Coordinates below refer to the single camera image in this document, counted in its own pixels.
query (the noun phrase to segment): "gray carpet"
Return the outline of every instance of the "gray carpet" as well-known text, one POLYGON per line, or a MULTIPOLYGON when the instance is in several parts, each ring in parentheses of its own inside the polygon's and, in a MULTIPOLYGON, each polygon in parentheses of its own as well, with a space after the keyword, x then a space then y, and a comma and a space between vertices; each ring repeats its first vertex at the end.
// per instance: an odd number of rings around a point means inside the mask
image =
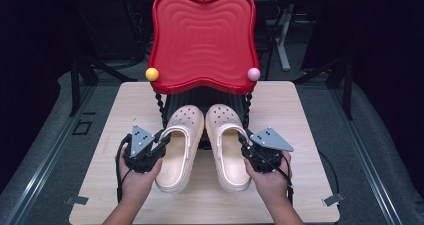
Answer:
MULTIPOLYGON (((286 42, 286 51, 292 70, 283 72, 278 56, 274 56, 270 80, 293 80, 302 75, 300 65, 311 30, 304 26, 292 26, 286 42)), ((120 70, 131 77, 144 80, 143 71, 146 62, 120 70)), ((20 219, 24 224, 68 224, 72 206, 65 203, 68 196, 78 195, 78 191, 88 169, 92 154, 97 145, 103 126, 119 89, 119 81, 110 75, 97 71, 101 82, 91 89, 83 86, 87 103, 79 116, 74 118, 71 133, 78 121, 90 123, 86 135, 69 134, 63 139, 63 149, 46 177, 42 189, 34 194, 33 203, 27 205, 27 212, 20 219)), ((376 199, 375 191, 361 166, 355 141, 346 126, 344 114, 338 109, 334 94, 339 91, 327 90, 323 85, 325 74, 305 85, 298 85, 306 117, 318 149, 328 158, 334 168, 340 192, 346 199, 340 203, 340 221, 338 224, 387 224, 387 219, 376 199)), ((21 167, 0 196, 0 224, 6 223, 14 215, 16 204, 25 192, 26 186, 37 172, 40 164, 50 153, 60 132, 70 123, 71 111, 70 76, 65 74, 59 80, 62 91, 50 117, 28 152, 21 167)), ((406 170, 397 156, 396 149, 384 124, 369 104, 366 96, 354 86, 352 98, 353 123, 382 179, 394 207, 404 224, 423 224, 423 200, 413 189, 406 170)), ((77 132, 84 132, 79 127, 77 132)), ((333 192, 336 193, 336 176, 328 161, 322 158, 323 165, 333 192)))

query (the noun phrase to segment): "yellow ball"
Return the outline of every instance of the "yellow ball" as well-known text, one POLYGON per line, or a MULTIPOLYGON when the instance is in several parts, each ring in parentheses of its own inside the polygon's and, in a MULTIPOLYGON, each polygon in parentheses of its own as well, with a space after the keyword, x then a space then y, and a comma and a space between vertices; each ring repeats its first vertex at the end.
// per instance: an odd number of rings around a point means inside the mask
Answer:
POLYGON ((146 70, 146 78, 150 82, 154 82, 159 77, 159 71, 156 68, 149 68, 146 70))

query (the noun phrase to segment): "shoe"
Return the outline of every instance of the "shoe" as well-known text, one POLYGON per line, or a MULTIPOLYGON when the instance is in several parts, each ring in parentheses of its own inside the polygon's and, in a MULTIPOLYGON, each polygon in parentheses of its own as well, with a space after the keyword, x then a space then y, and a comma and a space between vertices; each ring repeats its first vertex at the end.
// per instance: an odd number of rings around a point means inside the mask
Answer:
POLYGON ((251 179, 246 173, 238 132, 246 138, 247 134, 237 113, 227 105, 213 105, 206 114, 206 131, 221 186, 229 192, 246 190, 251 179))
POLYGON ((161 134, 171 133, 171 140, 155 180, 162 192, 178 193, 186 187, 203 129, 203 113, 195 106, 183 106, 172 114, 161 134))

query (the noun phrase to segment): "ball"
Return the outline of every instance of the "ball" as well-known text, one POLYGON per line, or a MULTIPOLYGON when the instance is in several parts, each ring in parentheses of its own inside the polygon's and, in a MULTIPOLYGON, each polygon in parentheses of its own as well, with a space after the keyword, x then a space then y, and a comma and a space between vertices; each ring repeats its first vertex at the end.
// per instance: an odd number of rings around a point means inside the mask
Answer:
POLYGON ((150 82, 154 82, 159 78, 159 71, 156 68, 149 68, 146 70, 146 78, 150 82))
POLYGON ((261 71, 259 71, 259 69, 257 68, 251 68, 247 72, 247 77, 250 79, 250 81, 253 81, 253 82, 258 81, 260 76, 261 76, 261 71))

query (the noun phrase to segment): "shoe insole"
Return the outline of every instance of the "shoe insole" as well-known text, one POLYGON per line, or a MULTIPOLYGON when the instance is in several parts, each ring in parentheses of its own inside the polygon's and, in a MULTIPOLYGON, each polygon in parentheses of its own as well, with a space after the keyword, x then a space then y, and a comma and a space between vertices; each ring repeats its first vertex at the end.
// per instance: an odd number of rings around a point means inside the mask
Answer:
POLYGON ((171 141, 166 145, 162 168, 156 177, 164 187, 173 186, 180 178, 183 169, 186 138, 182 132, 172 132, 171 141))
POLYGON ((238 185, 249 180, 241 154, 241 144, 238 141, 238 131, 228 130, 222 136, 222 162, 223 171, 228 181, 238 185))

